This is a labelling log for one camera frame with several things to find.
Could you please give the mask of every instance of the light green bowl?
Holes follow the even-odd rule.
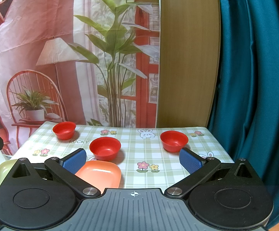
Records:
[[[17,160],[9,160],[0,164],[0,185]]]

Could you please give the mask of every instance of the checkered tablecloth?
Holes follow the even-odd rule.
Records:
[[[221,162],[233,162],[219,142],[208,129],[190,128],[109,128],[77,125],[76,133],[71,140],[57,140],[52,128],[55,123],[45,122],[23,144],[12,159],[26,157],[31,163],[42,163],[49,157],[62,158],[67,154],[83,148],[87,160],[94,159],[89,150],[92,140],[102,137],[115,137],[121,142],[121,150],[112,162],[121,169],[122,188],[153,188],[164,191],[189,175],[179,163],[179,153],[169,153],[162,147],[160,134],[167,130],[185,133],[188,147],[195,153],[206,157],[214,156]]]

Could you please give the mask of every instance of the lamp shade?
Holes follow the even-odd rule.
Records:
[[[64,40],[55,38],[45,43],[36,65],[77,61],[79,59],[78,54]]]

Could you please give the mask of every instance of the red rattan chair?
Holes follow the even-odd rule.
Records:
[[[44,95],[49,96],[52,101],[57,102],[58,105],[51,105],[51,108],[47,109],[47,113],[55,113],[65,121],[65,106],[62,101],[62,97],[55,83],[45,74],[42,74],[34,70],[23,70],[16,73],[9,80],[7,85],[7,99],[13,118],[14,124],[12,126],[17,127],[17,147],[20,148],[19,143],[19,130],[20,127],[29,128],[29,136],[32,134],[33,128],[39,128],[41,124],[29,124],[27,122],[20,121],[26,119],[25,111],[20,113],[20,109],[16,109],[14,105],[19,102],[15,93],[24,93],[23,87],[33,90],[40,91]]]

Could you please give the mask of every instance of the orange square dish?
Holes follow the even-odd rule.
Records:
[[[103,193],[105,188],[119,187],[121,170],[111,162],[87,161],[75,175]]]

